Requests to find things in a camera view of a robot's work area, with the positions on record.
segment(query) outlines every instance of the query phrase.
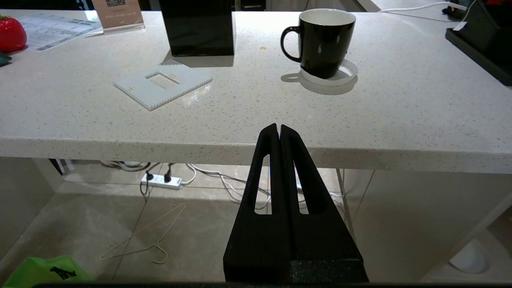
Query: speckled quartz countertop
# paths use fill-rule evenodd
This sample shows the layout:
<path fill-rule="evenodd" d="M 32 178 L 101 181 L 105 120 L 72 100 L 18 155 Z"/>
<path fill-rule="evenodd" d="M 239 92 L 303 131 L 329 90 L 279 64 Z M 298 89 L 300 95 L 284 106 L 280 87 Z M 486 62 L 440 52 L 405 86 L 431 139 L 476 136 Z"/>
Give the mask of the speckled quartz countertop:
<path fill-rule="evenodd" d="M 237 12 L 232 66 L 181 59 L 214 80 L 152 112 L 112 82 L 166 59 L 160 12 L 144 12 L 144 31 L 14 54 L 0 68 L 0 155 L 249 164 L 276 122 L 319 167 L 512 174 L 512 90 L 444 39 L 456 23 L 357 13 L 347 59 L 359 75 L 341 91 L 307 85 L 282 54 L 298 14 Z M 297 53 L 295 35 L 285 45 Z"/>

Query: paper sheet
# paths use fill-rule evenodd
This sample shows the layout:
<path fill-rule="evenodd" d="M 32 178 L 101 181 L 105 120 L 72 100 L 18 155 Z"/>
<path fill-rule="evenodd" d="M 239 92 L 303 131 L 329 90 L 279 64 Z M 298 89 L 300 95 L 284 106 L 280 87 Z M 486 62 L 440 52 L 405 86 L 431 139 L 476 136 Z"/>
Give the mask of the paper sheet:
<path fill-rule="evenodd" d="M 80 20 L 44 13 L 17 19 L 27 33 L 28 50 L 42 52 L 101 29 L 98 21 Z"/>

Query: power strip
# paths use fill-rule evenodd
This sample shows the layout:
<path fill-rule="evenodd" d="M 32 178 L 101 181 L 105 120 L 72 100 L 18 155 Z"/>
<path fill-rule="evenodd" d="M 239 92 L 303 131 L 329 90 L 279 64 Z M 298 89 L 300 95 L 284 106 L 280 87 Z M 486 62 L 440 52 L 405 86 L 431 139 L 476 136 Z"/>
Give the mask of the power strip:
<path fill-rule="evenodd" d="M 142 185 L 146 185 L 146 174 L 144 173 L 144 176 L 140 180 Z M 181 185 L 181 178 L 180 177 L 171 177 L 169 182 L 164 181 L 163 175 L 157 175 L 153 174 L 153 179 L 149 180 L 147 182 L 149 186 L 153 187 L 160 187 L 160 188 L 167 188 L 167 189 L 174 189 L 174 190 L 180 190 L 183 188 Z"/>

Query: black tray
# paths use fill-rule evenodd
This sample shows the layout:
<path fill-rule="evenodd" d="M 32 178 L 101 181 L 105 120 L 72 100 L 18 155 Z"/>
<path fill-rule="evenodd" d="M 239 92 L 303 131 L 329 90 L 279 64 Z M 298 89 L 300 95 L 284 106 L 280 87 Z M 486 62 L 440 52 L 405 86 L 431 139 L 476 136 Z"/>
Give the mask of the black tray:
<path fill-rule="evenodd" d="M 453 45 L 457 46 L 462 52 L 473 59 L 478 65 L 489 72 L 497 80 L 505 84 L 506 86 L 512 86 L 512 65 L 510 64 L 499 64 L 491 61 L 482 52 L 477 50 L 471 44 L 462 39 L 457 31 L 447 29 L 444 35 L 448 41 Z"/>

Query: black mug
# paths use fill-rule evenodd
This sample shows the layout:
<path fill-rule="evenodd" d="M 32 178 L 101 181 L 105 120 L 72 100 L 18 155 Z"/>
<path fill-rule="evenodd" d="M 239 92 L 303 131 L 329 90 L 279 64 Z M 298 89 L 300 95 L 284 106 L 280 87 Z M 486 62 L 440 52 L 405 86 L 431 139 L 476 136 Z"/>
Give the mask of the black mug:
<path fill-rule="evenodd" d="M 281 49 L 286 57 L 301 64 L 311 75 L 328 79 L 339 69 L 355 26 L 352 13 L 336 9 L 311 9 L 299 15 L 298 26 L 288 27 L 281 35 Z M 284 47 L 288 32 L 299 34 L 299 57 L 293 57 Z"/>

